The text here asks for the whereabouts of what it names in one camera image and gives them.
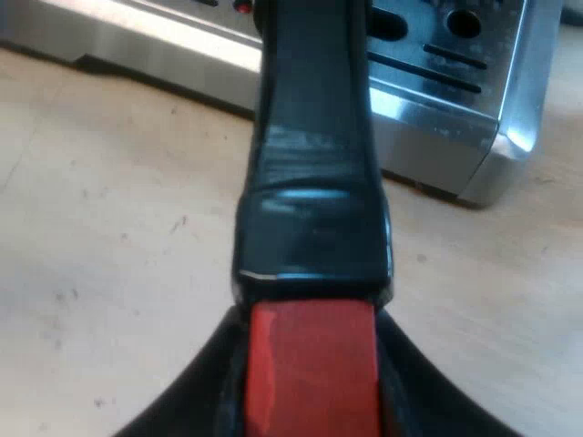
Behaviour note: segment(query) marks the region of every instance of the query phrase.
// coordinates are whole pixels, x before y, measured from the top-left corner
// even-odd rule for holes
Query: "toaster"
[[[373,0],[370,97],[385,174],[469,205],[496,201],[537,143],[561,3]],[[0,5],[9,46],[67,63],[98,59],[255,108],[261,36],[251,0]]]

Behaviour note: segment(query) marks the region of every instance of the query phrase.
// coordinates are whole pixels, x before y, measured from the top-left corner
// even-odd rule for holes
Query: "red plastic part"
[[[235,4],[235,9],[241,14],[250,14],[253,11],[253,5],[249,2],[239,2]]]
[[[259,303],[248,364],[245,437],[380,437],[372,305]]]

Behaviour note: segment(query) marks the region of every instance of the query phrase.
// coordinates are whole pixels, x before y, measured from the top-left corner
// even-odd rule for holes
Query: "glossy black plastic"
[[[381,306],[391,297],[389,216],[368,95],[367,7],[358,0],[256,4],[261,101],[237,216],[238,302],[334,297]]]

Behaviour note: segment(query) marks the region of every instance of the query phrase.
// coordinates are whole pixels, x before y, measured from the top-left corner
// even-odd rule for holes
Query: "wooden countertop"
[[[385,182],[389,311],[527,435],[583,435],[582,46],[562,29],[539,147],[492,208]],[[0,434],[111,434],[231,303],[251,122],[0,50],[0,132]]]

